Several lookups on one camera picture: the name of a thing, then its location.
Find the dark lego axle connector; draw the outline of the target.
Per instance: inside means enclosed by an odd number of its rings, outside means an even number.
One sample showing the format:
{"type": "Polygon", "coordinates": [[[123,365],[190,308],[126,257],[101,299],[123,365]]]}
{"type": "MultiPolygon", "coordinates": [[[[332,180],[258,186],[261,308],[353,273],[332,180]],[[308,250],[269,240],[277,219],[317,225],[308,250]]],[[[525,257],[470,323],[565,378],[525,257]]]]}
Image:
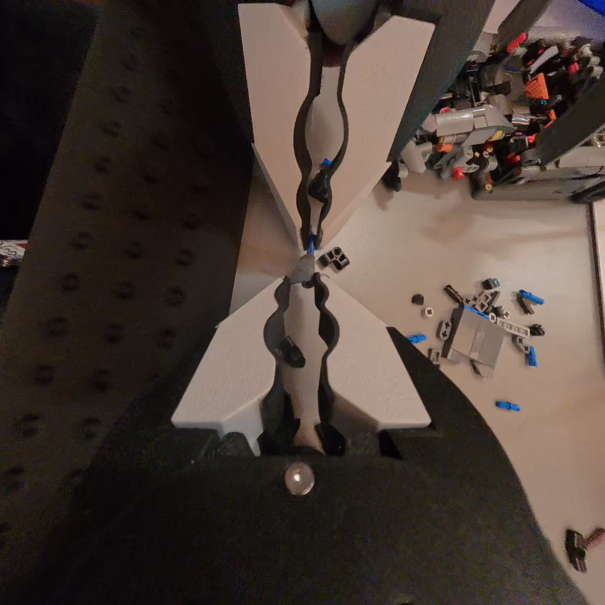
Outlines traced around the dark lego axle connector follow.
{"type": "Polygon", "coordinates": [[[581,573],[587,572],[586,556],[604,544],[604,528],[596,527],[591,533],[583,535],[567,528],[565,532],[565,551],[572,567],[581,573]]]}

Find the grey curved lego panel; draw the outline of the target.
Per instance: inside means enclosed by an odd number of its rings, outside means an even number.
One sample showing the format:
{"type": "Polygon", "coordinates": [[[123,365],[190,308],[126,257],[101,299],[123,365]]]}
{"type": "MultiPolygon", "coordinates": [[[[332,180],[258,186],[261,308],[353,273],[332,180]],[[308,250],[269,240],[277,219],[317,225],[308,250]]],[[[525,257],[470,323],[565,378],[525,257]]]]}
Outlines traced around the grey curved lego panel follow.
{"type": "Polygon", "coordinates": [[[291,285],[308,284],[311,282],[316,268],[316,261],[313,253],[306,253],[301,256],[289,277],[291,285]]]}

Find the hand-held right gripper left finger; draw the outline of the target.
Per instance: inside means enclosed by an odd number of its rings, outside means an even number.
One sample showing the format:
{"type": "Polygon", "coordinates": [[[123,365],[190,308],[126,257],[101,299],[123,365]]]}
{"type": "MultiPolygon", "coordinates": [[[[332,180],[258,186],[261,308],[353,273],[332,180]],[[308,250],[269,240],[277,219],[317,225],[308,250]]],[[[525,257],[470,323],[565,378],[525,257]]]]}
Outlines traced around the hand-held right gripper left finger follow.
{"type": "Polygon", "coordinates": [[[216,328],[171,417],[176,428],[238,433],[255,454],[290,450],[300,427],[284,387],[284,367],[303,352],[285,330],[291,279],[275,280],[216,328]]]}

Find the lego car model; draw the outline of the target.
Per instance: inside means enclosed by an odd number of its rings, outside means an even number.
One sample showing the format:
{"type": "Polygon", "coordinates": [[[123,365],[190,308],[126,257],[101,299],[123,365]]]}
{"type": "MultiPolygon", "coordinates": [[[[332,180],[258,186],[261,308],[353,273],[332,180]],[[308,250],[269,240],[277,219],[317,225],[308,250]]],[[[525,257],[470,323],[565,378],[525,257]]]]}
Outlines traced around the lego car model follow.
{"type": "Polygon", "coordinates": [[[484,33],[383,174],[469,181],[473,198],[604,197],[604,36],[540,26],[508,45],[484,33]]]}

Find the black perforated board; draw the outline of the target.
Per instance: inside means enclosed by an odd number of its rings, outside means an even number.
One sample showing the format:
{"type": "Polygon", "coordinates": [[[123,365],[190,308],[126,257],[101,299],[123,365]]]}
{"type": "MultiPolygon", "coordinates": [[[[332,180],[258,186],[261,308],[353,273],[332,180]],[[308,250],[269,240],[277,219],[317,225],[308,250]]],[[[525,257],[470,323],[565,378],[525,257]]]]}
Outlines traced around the black perforated board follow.
{"type": "Polygon", "coordinates": [[[59,524],[126,414],[229,311],[252,151],[210,40],[214,1],[102,12],[1,327],[1,529],[59,524]]]}

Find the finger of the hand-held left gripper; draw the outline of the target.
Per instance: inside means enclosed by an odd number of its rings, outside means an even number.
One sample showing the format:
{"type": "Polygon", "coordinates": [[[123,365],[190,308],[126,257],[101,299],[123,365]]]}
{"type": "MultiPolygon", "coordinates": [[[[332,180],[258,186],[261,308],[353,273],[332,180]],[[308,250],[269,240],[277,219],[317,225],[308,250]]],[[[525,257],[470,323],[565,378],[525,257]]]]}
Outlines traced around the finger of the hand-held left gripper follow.
{"type": "Polygon", "coordinates": [[[253,150],[280,216],[299,248],[301,171],[293,133],[310,82],[307,29],[289,8],[239,4],[239,25],[253,129],[253,150]]]}
{"type": "Polygon", "coordinates": [[[387,170],[435,28],[431,22],[390,16],[352,50],[342,93],[349,139],[330,180],[332,201],[322,222],[322,247],[334,240],[387,170]]]}

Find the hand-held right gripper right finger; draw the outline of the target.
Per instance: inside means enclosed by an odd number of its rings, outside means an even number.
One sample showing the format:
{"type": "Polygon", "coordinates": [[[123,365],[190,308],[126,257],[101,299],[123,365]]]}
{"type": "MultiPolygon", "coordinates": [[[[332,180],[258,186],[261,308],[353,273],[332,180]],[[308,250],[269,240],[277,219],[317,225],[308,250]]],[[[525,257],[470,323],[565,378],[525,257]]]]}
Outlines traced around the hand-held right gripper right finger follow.
{"type": "Polygon", "coordinates": [[[320,273],[311,282],[318,334],[326,346],[314,427],[324,453],[343,456],[359,435],[429,427],[429,413],[388,327],[320,273]]]}

